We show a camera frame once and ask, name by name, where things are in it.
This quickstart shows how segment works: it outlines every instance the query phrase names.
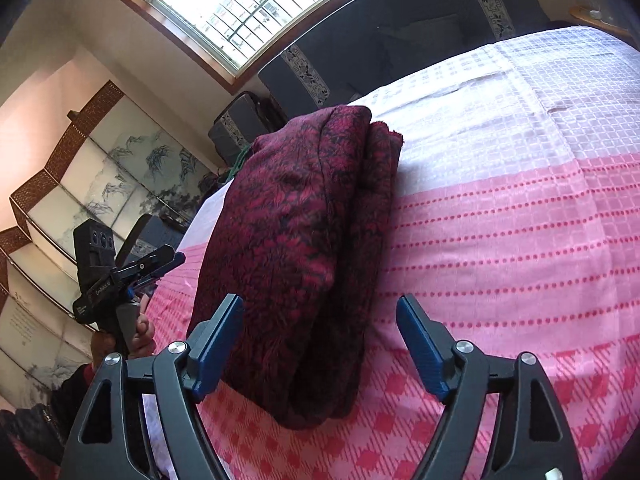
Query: bed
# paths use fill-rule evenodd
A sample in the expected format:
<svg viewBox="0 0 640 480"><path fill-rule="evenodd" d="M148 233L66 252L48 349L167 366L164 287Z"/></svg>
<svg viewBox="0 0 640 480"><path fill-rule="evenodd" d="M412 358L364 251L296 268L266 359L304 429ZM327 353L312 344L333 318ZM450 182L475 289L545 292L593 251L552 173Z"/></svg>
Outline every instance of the bed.
<svg viewBox="0 0 640 480"><path fill-rule="evenodd" d="M220 383L199 409L233 478L411 478L441 407L395 324L405 292L484 352L535 352L585 478L602 476L639 422L639 72L632 47L572 27L489 44L357 101L405 144L356 407L293 432ZM185 337L227 189L199 211L180 246L186 263L149 306L161 348ZM482 471L496 400L467 479Z"/></svg>

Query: folded maroon blanket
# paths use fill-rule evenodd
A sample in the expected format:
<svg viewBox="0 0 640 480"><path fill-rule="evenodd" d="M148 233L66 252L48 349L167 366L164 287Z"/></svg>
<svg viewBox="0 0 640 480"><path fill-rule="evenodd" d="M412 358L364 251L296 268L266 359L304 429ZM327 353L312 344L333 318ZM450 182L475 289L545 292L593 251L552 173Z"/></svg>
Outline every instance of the folded maroon blanket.
<svg viewBox="0 0 640 480"><path fill-rule="evenodd" d="M223 374L283 426L355 401L402 136L337 106L259 137L200 269L189 333L227 293L244 330Z"/></svg>

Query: red sleeve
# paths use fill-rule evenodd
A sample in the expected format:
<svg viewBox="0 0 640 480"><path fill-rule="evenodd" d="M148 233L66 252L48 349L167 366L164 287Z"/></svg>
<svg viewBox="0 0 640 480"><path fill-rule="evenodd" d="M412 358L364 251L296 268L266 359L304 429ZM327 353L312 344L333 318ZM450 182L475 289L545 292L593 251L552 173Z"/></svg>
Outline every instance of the red sleeve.
<svg viewBox="0 0 640 480"><path fill-rule="evenodd" d="M94 366L91 364L85 366L84 370L82 371L82 375L84 376L84 382L87 386L89 386L89 384L91 384L91 381L93 381L95 377Z"/></svg>

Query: human hand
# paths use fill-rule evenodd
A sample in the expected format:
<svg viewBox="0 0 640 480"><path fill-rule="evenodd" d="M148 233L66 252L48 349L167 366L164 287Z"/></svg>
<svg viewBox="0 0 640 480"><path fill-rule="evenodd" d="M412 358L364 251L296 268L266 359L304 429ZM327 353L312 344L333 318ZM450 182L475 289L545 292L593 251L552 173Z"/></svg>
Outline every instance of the human hand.
<svg viewBox="0 0 640 480"><path fill-rule="evenodd" d="M148 302L149 298L146 296L140 301L140 316L136 322L136 335L133 336L129 359L149 357L156 350L156 342L154 341L156 327L144 314ZM113 335L106 332L94 332L91 337L91 356L94 370L98 369L107 355L115 352L115 346L116 341Z"/></svg>

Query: wooden window frame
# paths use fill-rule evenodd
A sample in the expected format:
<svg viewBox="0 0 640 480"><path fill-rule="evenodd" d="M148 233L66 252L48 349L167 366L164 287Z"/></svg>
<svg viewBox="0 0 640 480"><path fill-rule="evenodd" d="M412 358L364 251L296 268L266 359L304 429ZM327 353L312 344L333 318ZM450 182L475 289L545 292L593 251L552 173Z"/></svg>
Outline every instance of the wooden window frame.
<svg viewBox="0 0 640 480"><path fill-rule="evenodd" d="M238 74L231 73L209 52L191 39L181 28L145 0L120 0L180 48L187 56L206 70L231 95L254 77L268 62L297 38L352 0L321 0L303 12L287 27L277 33L255 59L244 65Z"/></svg>

